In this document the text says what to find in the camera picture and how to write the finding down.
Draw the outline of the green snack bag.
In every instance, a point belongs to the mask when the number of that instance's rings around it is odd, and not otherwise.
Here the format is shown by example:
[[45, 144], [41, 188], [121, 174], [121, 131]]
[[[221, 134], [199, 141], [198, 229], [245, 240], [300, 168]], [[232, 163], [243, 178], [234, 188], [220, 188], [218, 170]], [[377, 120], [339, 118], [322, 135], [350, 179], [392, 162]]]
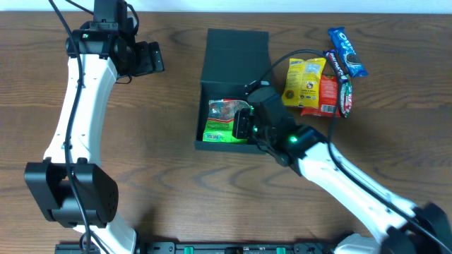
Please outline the green snack bag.
[[203, 132], [203, 142], [210, 143], [246, 143], [246, 139], [235, 138], [232, 134], [234, 115], [250, 106], [239, 99], [210, 100], [208, 118]]

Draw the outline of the yellow snack bag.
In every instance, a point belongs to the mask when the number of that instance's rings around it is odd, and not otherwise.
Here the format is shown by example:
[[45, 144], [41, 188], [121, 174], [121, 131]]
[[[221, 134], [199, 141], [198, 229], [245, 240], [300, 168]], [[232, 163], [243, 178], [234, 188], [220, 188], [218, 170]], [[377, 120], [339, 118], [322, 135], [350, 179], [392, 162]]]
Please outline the yellow snack bag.
[[325, 65], [324, 58], [291, 58], [282, 94], [283, 104], [286, 107], [317, 108], [321, 74]]

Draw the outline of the red snack bag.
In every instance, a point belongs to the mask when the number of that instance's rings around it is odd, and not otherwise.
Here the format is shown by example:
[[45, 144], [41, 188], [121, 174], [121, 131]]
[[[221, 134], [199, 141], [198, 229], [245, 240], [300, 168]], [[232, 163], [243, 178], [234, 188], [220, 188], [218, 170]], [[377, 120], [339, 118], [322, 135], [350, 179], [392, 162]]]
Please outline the red snack bag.
[[315, 107], [303, 107], [301, 115], [333, 116], [337, 103], [338, 84], [333, 75], [322, 75], [319, 84], [319, 96]]

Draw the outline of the black gift box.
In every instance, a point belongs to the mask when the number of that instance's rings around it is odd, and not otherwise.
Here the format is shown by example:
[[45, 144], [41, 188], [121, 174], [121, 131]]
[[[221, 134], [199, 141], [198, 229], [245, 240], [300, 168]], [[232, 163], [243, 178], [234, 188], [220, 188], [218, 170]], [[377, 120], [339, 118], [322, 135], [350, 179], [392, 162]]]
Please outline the black gift box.
[[268, 42], [268, 32], [208, 29], [194, 141], [197, 150], [263, 154], [252, 141], [244, 144], [205, 142], [203, 132], [208, 120], [209, 101], [245, 100], [247, 85], [268, 70]]

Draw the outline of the red green candy pack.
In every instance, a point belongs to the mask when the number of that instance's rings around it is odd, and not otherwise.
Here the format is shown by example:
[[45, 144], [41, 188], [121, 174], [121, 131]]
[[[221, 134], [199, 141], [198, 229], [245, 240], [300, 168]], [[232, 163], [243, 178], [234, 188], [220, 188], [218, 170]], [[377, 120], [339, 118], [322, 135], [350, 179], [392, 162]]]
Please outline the red green candy pack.
[[340, 115], [347, 118], [352, 108], [352, 84], [347, 82], [342, 84], [340, 90]]

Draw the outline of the blue Oreo cookie pack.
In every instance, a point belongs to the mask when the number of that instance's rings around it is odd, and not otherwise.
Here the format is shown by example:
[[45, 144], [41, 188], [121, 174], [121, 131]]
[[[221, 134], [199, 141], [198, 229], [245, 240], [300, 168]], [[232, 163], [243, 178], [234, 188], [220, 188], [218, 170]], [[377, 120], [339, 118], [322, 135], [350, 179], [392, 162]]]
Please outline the blue Oreo cookie pack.
[[340, 60], [352, 78], [368, 76], [361, 59], [358, 57], [351, 41], [345, 34], [345, 28], [330, 28], [328, 35], [338, 53]]

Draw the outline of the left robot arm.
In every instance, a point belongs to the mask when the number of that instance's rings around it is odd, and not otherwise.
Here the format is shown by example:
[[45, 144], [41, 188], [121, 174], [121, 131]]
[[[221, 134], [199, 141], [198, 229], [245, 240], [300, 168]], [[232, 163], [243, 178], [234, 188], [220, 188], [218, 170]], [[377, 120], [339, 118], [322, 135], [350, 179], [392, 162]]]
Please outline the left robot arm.
[[25, 182], [47, 221], [82, 233], [82, 251], [144, 253], [136, 230], [117, 211], [118, 185], [100, 167], [100, 143], [114, 84], [164, 71], [159, 44], [122, 32], [74, 30], [66, 53], [59, 122], [43, 160], [27, 163]]

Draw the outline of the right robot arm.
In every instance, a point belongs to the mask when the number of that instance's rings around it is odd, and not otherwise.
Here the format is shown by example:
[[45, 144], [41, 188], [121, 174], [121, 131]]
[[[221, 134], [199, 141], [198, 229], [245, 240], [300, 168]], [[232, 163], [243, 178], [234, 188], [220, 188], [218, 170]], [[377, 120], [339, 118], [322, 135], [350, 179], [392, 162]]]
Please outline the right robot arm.
[[418, 207], [377, 183], [341, 155], [330, 135], [295, 123], [273, 87], [248, 89], [245, 101], [248, 107], [234, 117], [234, 137], [253, 140], [280, 166], [324, 189], [371, 233], [345, 237], [334, 253], [451, 252], [451, 225], [438, 205]]

